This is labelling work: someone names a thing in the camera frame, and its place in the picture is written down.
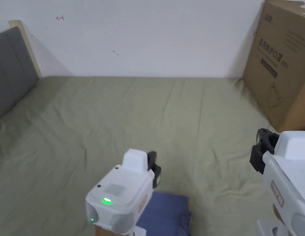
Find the white plastic housing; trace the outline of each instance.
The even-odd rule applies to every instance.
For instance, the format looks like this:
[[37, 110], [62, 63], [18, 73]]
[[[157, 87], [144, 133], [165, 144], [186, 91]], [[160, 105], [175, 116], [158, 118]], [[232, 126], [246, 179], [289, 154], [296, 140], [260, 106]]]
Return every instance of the white plastic housing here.
[[263, 183], [288, 231], [305, 235], [305, 131], [283, 132], [263, 161]]
[[154, 178], [153, 171], [148, 170], [147, 154], [129, 149], [123, 165], [115, 166], [87, 194], [88, 221], [116, 234], [128, 235], [151, 199]]

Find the gray headboard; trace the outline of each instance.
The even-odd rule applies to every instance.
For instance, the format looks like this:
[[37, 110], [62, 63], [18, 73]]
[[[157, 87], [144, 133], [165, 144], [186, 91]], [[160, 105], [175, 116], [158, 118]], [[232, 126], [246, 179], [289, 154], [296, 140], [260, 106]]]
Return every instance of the gray headboard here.
[[0, 117], [37, 83], [38, 74], [18, 27], [0, 33]]

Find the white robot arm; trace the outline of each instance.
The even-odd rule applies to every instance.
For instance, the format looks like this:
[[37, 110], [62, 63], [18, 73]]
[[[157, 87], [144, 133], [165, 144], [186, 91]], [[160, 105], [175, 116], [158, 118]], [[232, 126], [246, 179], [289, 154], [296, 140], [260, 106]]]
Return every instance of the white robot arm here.
[[116, 165], [86, 196], [88, 222], [120, 235], [146, 236], [136, 226], [160, 182], [156, 152], [129, 149], [122, 165]]
[[258, 221], [258, 236], [305, 236], [305, 131], [257, 133], [250, 163], [262, 174], [283, 223]]

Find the cardboard box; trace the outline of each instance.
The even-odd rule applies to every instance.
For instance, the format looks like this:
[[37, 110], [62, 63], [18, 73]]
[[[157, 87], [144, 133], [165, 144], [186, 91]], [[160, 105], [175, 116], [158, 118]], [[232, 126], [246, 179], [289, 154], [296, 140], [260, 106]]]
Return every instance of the cardboard box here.
[[279, 132], [305, 130], [304, 2], [267, 1], [243, 78]]

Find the white wall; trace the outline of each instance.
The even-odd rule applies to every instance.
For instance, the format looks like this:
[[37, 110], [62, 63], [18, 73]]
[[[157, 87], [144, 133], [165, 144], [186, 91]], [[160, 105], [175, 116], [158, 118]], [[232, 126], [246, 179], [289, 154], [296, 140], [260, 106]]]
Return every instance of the white wall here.
[[0, 30], [23, 21], [43, 76], [240, 77], [261, 3], [5, 0]]

